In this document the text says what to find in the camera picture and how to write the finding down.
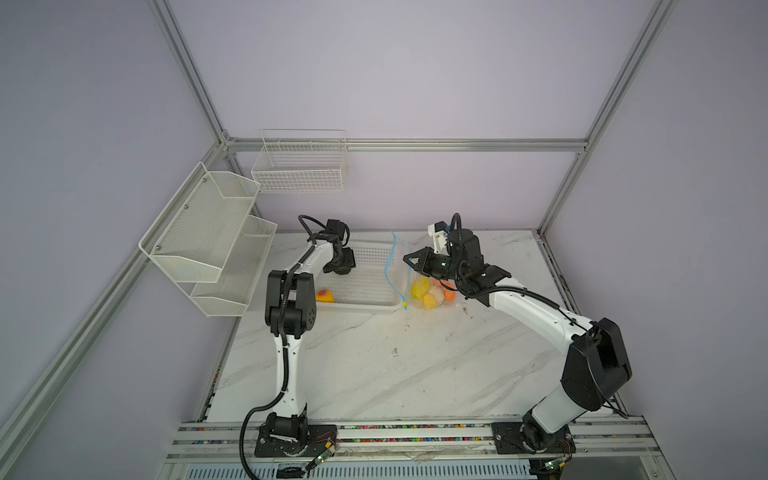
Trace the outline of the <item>clear zip top bag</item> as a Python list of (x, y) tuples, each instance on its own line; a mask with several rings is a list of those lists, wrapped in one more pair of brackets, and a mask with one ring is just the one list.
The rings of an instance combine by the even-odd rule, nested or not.
[(392, 233), (392, 246), (384, 266), (384, 277), (394, 291), (395, 300), (403, 310), (430, 311), (455, 304), (458, 289), (453, 281), (436, 280), (418, 274), (403, 257), (414, 253), (424, 243), (412, 242)]

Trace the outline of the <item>small yellow food piece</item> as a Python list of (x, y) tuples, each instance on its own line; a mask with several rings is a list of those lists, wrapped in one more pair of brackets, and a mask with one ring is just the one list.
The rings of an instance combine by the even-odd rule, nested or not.
[(335, 301), (334, 295), (328, 289), (321, 289), (316, 292), (316, 301), (322, 303), (333, 303)]

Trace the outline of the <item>cream white garlic bulb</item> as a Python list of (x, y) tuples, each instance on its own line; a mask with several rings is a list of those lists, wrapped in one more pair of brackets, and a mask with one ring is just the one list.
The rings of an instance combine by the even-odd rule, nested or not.
[(442, 287), (432, 285), (429, 289), (429, 294), (434, 298), (437, 305), (440, 305), (445, 301), (445, 294)]

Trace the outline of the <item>yellow lemon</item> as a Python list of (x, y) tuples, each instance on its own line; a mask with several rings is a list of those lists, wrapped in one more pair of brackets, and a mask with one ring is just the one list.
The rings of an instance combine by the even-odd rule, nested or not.
[(422, 305), (425, 310), (432, 310), (432, 309), (435, 309), (437, 306), (439, 306), (440, 303), (438, 302), (438, 298), (435, 297), (433, 294), (426, 293), (422, 297)]

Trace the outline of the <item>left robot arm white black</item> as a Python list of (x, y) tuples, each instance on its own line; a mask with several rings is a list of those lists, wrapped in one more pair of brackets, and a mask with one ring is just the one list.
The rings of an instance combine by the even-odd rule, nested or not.
[(309, 431), (307, 403), (299, 393), (298, 363), (303, 337), (314, 327), (318, 314), (315, 276), (347, 275), (356, 267), (346, 223), (321, 222), (308, 215), (298, 220), (307, 233), (306, 250), (288, 268), (269, 273), (264, 308), (277, 353), (276, 397), (267, 407), (267, 434), (296, 444), (305, 442)]

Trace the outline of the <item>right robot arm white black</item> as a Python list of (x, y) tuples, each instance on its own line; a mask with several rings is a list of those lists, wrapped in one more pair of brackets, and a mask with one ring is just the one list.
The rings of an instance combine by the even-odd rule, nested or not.
[(622, 332), (614, 321), (578, 315), (486, 262), (479, 238), (463, 227), (458, 213), (448, 223), (431, 225), (428, 235), (432, 246), (403, 257), (413, 271), (518, 320), (565, 358), (557, 386), (523, 416), (520, 432), (527, 449), (547, 449), (567, 424), (608, 405), (631, 379)]

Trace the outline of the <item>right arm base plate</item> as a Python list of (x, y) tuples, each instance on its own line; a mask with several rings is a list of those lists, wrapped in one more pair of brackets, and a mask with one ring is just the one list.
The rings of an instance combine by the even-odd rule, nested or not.
[(495, 422), (491, 430), (498, 454), (572, 454), (575, 451), (568, 426), (548, 433), (533, 423)]

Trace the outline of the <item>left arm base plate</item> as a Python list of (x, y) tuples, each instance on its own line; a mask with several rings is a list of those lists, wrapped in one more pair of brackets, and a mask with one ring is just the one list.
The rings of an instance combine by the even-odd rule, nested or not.
[(310, 425), (305, 440), (273, 434), (262, 425), (252, 453), (256, 458), (316, 457), (328, 443), (335, 444), (337, 436), (338, 427), (332, 424)]

